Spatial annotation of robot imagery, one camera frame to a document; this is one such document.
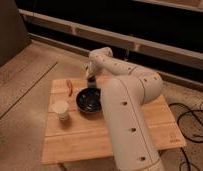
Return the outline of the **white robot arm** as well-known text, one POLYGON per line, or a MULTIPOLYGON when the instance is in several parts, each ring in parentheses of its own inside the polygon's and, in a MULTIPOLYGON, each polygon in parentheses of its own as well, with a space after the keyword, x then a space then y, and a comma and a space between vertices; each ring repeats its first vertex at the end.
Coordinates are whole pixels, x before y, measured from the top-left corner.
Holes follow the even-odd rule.
POLYGON ((161 76, 149 68, 113 57, 109 47, 92 50, 87 77, 103 69, 114 74, 101 86, 101 106, 120 171, 165 171, 141 106, 157 99, 161 76))

